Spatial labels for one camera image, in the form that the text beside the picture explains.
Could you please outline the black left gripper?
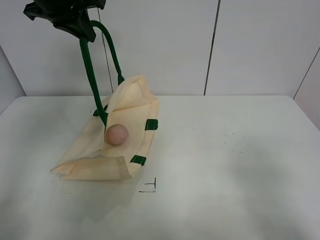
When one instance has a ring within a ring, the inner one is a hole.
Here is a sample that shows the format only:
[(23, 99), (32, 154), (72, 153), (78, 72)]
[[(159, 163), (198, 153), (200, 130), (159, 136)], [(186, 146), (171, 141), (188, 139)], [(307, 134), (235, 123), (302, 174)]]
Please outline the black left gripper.
[(105, 5), (106, 0), (34, 0), (25, 6), (23, 13), (32, 21), (35, 18), (46, 19), (56, 29), (94, 42), (96, 33), (88, 9), (104, 9)]

